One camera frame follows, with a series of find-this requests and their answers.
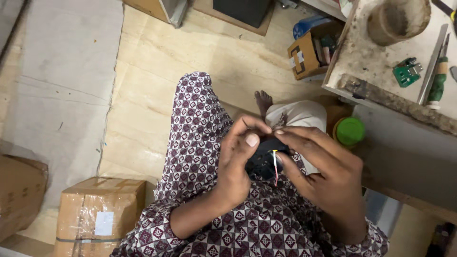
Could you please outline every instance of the left hand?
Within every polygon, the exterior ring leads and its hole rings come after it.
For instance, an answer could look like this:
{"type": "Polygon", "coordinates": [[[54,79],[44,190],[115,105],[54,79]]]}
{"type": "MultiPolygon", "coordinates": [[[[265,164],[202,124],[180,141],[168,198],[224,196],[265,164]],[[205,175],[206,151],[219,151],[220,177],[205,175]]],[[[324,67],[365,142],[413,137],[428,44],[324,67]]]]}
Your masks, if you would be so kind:
{"type": "Polygon", "coordinates": [[[221,143],[218,182],[213,189],[233,209],[247,198],[251,180],[244,170],[248,159],[257,150],[259,135],[271,134],[272,130],[261,119],[242,115],[233,124],[221,143]]]}

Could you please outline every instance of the green screwdriver handle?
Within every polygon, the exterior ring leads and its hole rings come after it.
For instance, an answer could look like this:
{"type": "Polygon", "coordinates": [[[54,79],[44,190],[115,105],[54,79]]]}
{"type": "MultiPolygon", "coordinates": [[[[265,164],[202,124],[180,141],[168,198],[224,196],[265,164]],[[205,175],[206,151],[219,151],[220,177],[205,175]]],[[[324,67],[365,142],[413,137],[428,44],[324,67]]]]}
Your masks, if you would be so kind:
{"type": "Polygon", "coordinates": [[[441,57],[438,60],[438,68],[436,69],[435,77],[433,78],[433,84],[430,88],[430,94],[427,98],[428,102],[436,101],[439,102],[444,92],[444,82],[447,77],[447,56],[441,57]]]}

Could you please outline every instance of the patterned kurta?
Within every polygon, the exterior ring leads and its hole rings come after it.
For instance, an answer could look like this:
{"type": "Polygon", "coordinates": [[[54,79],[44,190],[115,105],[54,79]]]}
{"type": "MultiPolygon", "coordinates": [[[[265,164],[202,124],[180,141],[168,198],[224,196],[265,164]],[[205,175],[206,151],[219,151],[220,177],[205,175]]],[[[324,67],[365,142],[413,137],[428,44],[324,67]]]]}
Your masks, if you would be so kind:
{"type": "Polygon", "coordinates": [[[367,221],[358,245],[332,240],[320,210],[280,175],[274,182],[252,182],[247,199],[182,240],[170,227],[171,211],[210,191],[217,183],[220,143],[233,121],[221,107],[204,72],[184,75],[176,88],[171,132],[156,201],[112,257],[142,256],[382,256],[387,237],[367,221]]]}

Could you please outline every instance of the green circuit board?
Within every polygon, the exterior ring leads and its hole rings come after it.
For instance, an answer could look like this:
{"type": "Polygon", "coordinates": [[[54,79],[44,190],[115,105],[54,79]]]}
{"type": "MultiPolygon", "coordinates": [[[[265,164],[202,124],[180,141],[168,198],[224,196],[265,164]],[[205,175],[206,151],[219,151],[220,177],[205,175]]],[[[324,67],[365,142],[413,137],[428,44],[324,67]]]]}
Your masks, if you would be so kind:
{"type": "Polygon", "coordinates": [[[420,79],[423,70],[420,63],[415,64],[416,58],[407,58],[393,68],[393,75],[400,87],[407,87],[420,79]]]}

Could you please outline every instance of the person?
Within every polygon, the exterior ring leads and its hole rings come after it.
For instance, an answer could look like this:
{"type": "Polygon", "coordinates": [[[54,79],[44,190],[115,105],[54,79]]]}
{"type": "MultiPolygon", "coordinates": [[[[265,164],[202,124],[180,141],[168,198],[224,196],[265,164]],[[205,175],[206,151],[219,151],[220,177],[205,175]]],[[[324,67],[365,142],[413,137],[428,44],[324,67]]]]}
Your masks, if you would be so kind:
{"type": "Polygon", "coordinates": [[[180,79],[156,201],[111,257],[387,252],[387,237],[365,218],[363,163],[323,132],[322,106],[275,106],[268,94],[256,92],[263,119],[242,115],[233,122],[211,84],[204,72],[180,79]],[[274,181],[251,181],[244,170],[259,135],[274,135],[298,153],[277,154],[284,171],[276,187],[274,181]],[[303,160],[317,172],[307,175],[303,160]]]}

